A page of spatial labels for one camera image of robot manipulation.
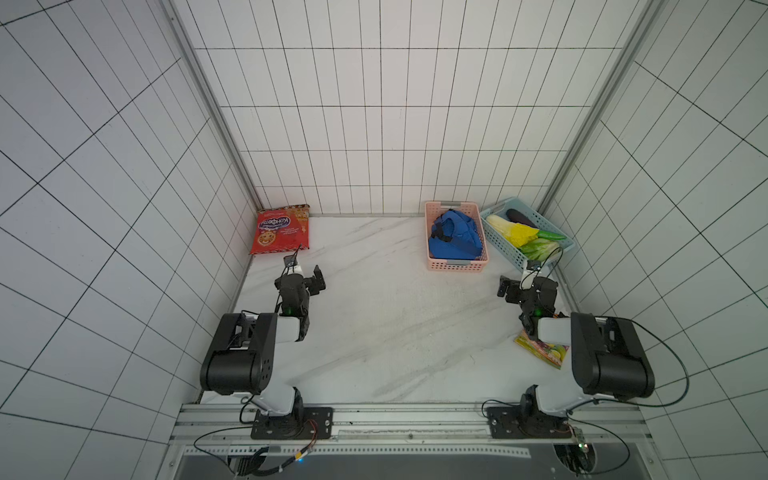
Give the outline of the blue baseball cap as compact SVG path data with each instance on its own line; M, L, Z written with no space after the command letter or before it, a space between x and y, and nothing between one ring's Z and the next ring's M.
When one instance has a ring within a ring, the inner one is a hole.
M442 260L480 260L484 247L475 221L449 209L433 222L428 237L430 256Z

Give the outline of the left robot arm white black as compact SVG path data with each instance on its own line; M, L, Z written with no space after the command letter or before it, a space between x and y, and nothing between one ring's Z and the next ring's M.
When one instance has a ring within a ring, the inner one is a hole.
M296 260L288 260L275 280L276 307L270 312L241 310L224 314L204 357L199 382L221 396L245 393L256 407L252 433L298 436L308 423L301 393L273 380L279 343L301 342L310 327L310 298L325 290L319 267L306 277Z

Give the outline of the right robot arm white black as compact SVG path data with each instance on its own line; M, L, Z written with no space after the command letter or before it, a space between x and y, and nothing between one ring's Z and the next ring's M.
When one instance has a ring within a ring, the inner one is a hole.
M534 273L502 276L497 295L521 308L515 343L560 371L556 380L526 389L517 403L488 410L494 435L564 438L567 414L599 401L647 398L655 375L634 323L588 313L555 311L558 283Z

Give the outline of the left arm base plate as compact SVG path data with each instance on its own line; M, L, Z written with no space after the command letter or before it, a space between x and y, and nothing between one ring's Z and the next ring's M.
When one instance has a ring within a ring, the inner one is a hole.
M331 407L303 407L286 416L266 416L260 412L252 421L253 440L326 440L334 424Z

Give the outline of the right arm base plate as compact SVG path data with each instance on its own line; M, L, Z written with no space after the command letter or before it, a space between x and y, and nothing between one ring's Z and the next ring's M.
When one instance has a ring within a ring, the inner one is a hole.
M564 417L550 416L538 411L524 415L518 405L485 407L484 415L493 439L563 440L572 437Z

